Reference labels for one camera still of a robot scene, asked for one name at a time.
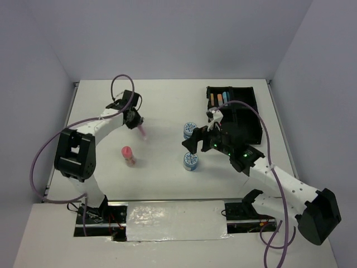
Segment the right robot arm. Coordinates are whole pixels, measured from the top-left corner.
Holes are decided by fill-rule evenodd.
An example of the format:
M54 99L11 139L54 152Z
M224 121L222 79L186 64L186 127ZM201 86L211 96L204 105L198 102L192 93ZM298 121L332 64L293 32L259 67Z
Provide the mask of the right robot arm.
M199 142L202 142L201 152L211 149L221 152L229 157L237 172L281 194L282 198L276 199L262 190L252 190L243 199L246 217L255 218L261 214L287 219L306 240L318 246L341 222L336 196L331 190L318 190L270 164L262 152L246 142L234 123L195 128L182 145L195 154Z

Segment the blue cap highlighter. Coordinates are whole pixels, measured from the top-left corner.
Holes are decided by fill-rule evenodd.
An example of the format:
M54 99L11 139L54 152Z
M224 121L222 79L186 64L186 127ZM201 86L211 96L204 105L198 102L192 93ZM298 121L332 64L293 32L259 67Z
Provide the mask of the blue cap highlighter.
M223 103L227 103L229 101L229 94L228 92L223 92L222 93L223 96Z

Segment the orange cap highlighter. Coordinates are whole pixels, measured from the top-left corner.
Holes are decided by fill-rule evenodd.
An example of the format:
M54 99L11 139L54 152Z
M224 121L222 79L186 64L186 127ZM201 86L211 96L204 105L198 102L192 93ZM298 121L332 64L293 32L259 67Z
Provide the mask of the orange cap highlighter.
M221 106L223 104L223 97L221 94L217 95L217 99L218 99L218 105Z

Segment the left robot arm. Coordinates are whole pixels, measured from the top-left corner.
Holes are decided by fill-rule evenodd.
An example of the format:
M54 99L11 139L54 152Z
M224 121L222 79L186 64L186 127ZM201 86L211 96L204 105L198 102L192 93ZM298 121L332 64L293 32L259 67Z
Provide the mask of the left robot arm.
M94 177L97 164L96 146L112 131L127 126L130 130L143 123L138 113L138 93L125 90L121 99L106 106L101 115L77 129L61 131L57 145L54 167L68 178L80 194L86 194L89 216L98 223L106 221L111 214L107 196L100 190Z

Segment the blue paint jar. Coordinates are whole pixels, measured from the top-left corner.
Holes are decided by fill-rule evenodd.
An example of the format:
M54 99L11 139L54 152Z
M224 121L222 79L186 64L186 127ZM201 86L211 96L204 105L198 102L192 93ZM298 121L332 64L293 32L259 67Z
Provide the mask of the blue paint jar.
M187 171L194 171L199 163L197 154L186 153L183 158L184 168Z
M197 125L193 122L187 122L184 124L184 129L183 129L183 137L185 140L190 138L193 134L194 129L197 127Z

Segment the purple cap highlighter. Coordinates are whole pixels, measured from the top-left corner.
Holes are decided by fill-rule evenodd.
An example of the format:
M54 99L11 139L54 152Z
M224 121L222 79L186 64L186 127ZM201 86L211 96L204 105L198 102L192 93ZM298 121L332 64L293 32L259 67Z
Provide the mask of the purple cap highlighter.
M146 131L144 130L143 126L139 125L137 128L139 129L139 132L142 135L142 138L146 141L147 140L147 134L146 134Z

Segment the yellow cap highlighter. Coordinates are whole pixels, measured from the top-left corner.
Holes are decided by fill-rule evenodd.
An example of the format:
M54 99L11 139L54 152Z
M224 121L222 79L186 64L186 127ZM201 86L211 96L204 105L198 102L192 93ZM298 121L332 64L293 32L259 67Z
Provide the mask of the yellow cap highlighter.
M211 106L214 107L215 102L214 102L214 95L212 93L210 94L210 101L211 101Z

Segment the pink lid small bottle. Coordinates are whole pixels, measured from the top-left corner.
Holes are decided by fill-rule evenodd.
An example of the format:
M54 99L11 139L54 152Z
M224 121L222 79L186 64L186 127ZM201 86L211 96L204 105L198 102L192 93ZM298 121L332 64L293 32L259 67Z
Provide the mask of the pink lid small bottle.
M136 160L133 155L133 151L129 146L125 146L121 149L122 156L128 166L134 166Z

